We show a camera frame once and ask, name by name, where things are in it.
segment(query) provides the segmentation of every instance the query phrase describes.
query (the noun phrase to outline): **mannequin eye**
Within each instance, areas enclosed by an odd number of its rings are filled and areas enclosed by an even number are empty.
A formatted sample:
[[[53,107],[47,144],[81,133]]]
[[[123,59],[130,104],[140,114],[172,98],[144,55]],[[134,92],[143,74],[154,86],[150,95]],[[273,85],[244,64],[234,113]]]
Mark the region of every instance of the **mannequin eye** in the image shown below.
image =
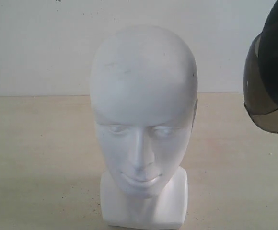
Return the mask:
[[[113,133],[121,133],[127,129],[126,126],[121,126],[121,125],[109,126],[108,128]]]
[[[157,136],[168,136],[173,134],[176,130],[177,128],[166,126],[157,126],[153,128],[153,132]]]

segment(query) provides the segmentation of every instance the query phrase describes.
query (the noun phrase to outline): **tinted visor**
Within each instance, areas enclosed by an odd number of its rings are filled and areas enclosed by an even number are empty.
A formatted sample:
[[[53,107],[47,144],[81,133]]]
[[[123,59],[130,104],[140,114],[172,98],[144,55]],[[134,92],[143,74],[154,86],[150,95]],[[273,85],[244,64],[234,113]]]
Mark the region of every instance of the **tinted visor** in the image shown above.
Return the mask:
[[[278,133],[278,23],[252,42],[244,67],[244,106],[261,129]]]

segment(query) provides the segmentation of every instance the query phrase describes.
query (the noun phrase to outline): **mannequin lips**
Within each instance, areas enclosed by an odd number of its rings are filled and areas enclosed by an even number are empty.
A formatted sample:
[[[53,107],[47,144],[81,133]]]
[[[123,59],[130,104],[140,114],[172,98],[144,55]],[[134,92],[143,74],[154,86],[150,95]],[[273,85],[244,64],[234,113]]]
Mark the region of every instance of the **mannequin lips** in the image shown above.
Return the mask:
[[[127,176],[126,174],[124,174],[123,172],[121,172],[121,175],[131,186],[134,186],[134,187],[150,187],[153,184],[155,184],[158,181],[159,177],[161,176],[161,175],[158,175],[158,176],[153,177],[148,180],[142,180],[139,178],[131,178],[131,177]]]

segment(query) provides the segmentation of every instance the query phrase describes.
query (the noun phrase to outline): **mannequin face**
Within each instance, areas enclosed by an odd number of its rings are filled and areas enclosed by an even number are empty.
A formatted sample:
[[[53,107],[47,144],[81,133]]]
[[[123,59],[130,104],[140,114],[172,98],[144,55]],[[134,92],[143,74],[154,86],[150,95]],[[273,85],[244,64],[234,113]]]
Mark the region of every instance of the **mannequin face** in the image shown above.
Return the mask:
[[[117,49],[121,44],[129,48]],[[130,196],[159,195],[184,157],[195,117],[190,50],[159,28],[126,30],[98,51],[90,86],[96,135],[113,180]]]

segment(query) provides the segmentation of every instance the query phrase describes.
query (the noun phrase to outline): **mannequin nose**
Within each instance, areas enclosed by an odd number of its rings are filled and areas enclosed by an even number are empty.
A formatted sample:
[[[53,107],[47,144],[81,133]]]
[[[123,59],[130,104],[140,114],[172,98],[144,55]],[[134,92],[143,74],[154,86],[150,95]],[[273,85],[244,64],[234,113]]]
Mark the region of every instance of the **mannequin nose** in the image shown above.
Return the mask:
[[[133,151],[130,153],[130,162],[136,170],[143,170],[154,163],[155,155],[150,148],[150,140],[144,130],[136,132],[136,139]]]

